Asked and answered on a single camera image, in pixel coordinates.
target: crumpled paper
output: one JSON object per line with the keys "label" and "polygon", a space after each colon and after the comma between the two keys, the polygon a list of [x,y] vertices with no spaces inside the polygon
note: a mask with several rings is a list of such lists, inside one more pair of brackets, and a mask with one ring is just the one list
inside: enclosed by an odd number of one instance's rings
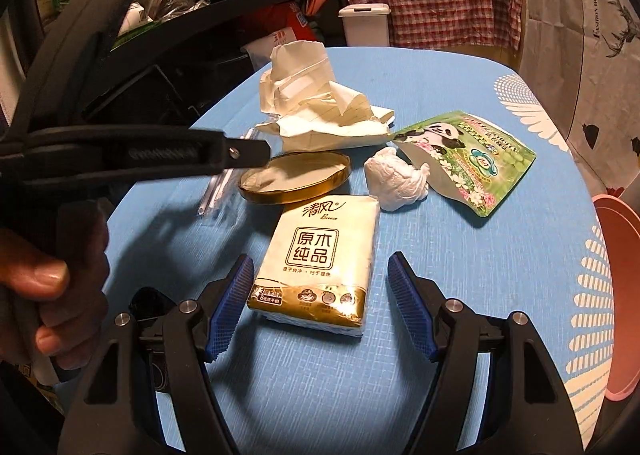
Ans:
{"label": "crumpled paper", "polygon": [[392,146],[379,150],[364,163],[369,194],[378,197],[380,208],[385,211],[395,211],[427,197],[429,172],[427,163],[419,170],[406,164]]}
{"label": "crumpled paper", "polygon": [[291,42],[271,53],[260,78],[260,110],[276,121],[256,125],[282,138],[283,152],[318,152],[388,141],[394,111],[335,81],[324,45]]}

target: green packet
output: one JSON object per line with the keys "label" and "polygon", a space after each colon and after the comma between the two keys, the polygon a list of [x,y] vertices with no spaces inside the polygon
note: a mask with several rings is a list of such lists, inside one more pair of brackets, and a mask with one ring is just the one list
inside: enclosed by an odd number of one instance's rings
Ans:
{"label": "green packet", "polygon": [[439,194],[489,215],[536,154],[507,131],[472,114],[447,112],[391,136],[416,168],[425,162]]}

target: tissue pack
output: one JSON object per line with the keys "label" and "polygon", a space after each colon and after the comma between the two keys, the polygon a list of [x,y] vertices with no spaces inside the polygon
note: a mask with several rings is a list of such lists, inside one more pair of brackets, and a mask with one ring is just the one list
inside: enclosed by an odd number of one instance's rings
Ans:
{"label": "tissue pack", "polygon": [[429,165],[435,191],[481,217],[495,209],[536,158],[507,131],[462,111],[403,128],[392,139],[416,168]]}
{"label": "tissue pack", "polygon": [[287,206],[247,306],[281,323],[361,336],[379,213],[369,196]]}

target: black shelf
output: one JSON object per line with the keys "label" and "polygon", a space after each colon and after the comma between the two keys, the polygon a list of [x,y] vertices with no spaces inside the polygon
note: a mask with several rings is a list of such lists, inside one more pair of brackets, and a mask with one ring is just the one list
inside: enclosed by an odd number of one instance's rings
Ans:
{"label": "black shelf", "polygon": [[97,96],[151,65],[159,56],[188,38],[245,13],[287,1],[222,0],[140,34],[112,50],[97,73],[87,79],[80,106],[87,106]]}

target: white container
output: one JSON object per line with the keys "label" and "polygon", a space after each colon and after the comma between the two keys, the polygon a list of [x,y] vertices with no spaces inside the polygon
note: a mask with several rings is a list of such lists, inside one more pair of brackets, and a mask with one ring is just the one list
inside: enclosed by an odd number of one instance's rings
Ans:
{"label": "white container", "polygon": [[388,16],[391,10],[386,4],[352,4],[341,9],[344,35],[349,47],[389,47]]}

